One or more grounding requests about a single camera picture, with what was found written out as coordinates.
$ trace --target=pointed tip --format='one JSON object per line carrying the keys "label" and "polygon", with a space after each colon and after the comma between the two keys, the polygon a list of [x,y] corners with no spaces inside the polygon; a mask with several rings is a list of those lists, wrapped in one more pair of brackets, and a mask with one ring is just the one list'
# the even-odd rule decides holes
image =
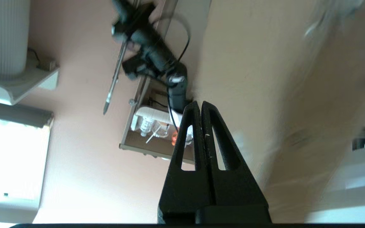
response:
{"label": "pointed tip", "polygon": [[108,111],[108,107],[109,107],[109,103],[106,102],[105,103],[105,107],[104,107],[104,115],[106,114],[106,112]]}

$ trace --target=white cylinder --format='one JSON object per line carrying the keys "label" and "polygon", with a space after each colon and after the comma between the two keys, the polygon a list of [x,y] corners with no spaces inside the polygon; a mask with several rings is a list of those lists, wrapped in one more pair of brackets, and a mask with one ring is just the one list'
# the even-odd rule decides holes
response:
{"label": "white cylinder", "polygon": [[0,79],[15,79],[26,65],[30,0],[0,0]]}

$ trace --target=pink wall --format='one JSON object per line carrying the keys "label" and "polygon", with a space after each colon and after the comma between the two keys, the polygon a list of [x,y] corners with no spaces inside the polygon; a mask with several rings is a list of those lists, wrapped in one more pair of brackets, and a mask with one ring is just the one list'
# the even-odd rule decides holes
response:
{"label": "pink wall", "polygon": [[55,91],[22,102],[55,113],[36,223],[157,221],[168,162],[118,148],[137,83],[120,75],[102,115],[120,49],[115,18],[110,0],[32,1],[29,46],[61,65]]}

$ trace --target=plastic bottle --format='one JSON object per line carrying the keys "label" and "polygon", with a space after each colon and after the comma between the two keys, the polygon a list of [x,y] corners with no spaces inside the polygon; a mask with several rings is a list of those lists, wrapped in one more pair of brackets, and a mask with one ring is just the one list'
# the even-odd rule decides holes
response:
{"label": "plastic bottle", "polygon": [[153,124],[154,124],[155,120],[148,118],[148,117],[143,117],[143,121],[142,121],[142,125],[140,126],[140,135],[142,137],[146,137],[147,133],[149,133],[152,130]]}

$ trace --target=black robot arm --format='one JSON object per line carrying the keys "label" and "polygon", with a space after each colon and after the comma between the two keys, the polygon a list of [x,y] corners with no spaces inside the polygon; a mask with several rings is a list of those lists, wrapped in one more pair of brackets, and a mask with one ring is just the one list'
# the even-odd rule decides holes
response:
{"label": "black robot arm", "polygon": [[146,3],[137,9],[127,0],[113,0],[119,13],[119,20],[112,25],[112,35],[117,40],[127,40],[141,46],[139,53],[122,63],[129,79],[139,75],[161,80],[166,76],[169,106],[178,113],[187,105],[187,68],[180,63],[153,28],[148,17],[155,9],[153,3]]}

